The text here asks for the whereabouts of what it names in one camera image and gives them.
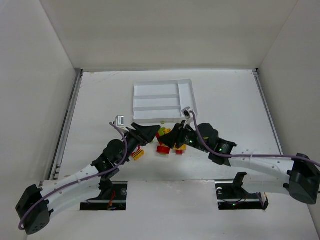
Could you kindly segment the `yellow lego brick large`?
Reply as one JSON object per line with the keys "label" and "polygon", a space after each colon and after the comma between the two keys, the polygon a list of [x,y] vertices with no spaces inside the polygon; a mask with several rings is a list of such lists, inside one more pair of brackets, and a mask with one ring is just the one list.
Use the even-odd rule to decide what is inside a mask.
{"label": "yellow lego brick large", "polygon": [[159,141],[160,137],[164,136],[165,134],[162,133],[161,128],[159,129],[159,131],[156,134],[156,138]]}

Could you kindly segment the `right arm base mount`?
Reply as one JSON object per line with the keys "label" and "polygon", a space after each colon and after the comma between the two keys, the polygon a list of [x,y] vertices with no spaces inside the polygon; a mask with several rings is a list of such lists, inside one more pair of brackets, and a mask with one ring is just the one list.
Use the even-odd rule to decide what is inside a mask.
{"label": "right arm base mount", "polygon": [[217,205],[220,211],[263,210],[269,206],[265,193],[249,193],[243,189],[246,172],[239,172],[234,179],[218,180],[215,182]]}

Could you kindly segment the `red lego brick large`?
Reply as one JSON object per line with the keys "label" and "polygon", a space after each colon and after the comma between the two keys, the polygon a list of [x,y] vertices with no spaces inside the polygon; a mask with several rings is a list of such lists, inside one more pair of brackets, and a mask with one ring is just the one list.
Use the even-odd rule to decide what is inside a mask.
{"label": "red lego brick large", "polygon": [[169,155],[171,149],[164,145],[159,145],[156,149],[156,152],[160,155]]}

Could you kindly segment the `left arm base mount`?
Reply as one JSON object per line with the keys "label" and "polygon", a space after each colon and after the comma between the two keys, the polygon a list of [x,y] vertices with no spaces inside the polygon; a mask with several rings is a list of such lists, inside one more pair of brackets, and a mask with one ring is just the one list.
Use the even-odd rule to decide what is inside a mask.
{"label": "left arm base mount", "polygon": [[127,208],[128,182],[103,182],[97,197],[80,203],[80,211],[125,211]]}

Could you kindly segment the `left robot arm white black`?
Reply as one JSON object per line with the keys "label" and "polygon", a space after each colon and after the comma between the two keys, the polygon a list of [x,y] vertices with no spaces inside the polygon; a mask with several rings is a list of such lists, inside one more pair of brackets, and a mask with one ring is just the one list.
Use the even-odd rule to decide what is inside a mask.
{"label": "left robot arm white black", "polygon": [[160,125],[142,126],[132,123],[125,132],[110,125],[121,135],[111,140],[101,155],[84,169],[46,187],[36,184],[27,187],[15,210],[20,222],[18,228],[33,235],[45,228],[50,220],[67,208],[93,198],[97,190],[110,188],[111,178],[120,170],[138,147],[151,143]]}

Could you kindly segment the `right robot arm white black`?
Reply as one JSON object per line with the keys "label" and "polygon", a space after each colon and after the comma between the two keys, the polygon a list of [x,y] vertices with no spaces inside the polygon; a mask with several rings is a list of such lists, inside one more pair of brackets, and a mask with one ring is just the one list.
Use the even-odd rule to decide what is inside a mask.
{"label": "right robot arm white black", "polygon": [[219,166],[243,168],[233,180],[233,187],[253,194],[258,192],[289,195],[298,202],[314,205],[320,188],[319,164],[306,155],[295,156],[240,154],[232,155],[236,143],[219,137],[219,132],[209,123],[193,129],[177,123],[169,132],[159,137],[167,147],[187,145],[208,153],[208,158]]}

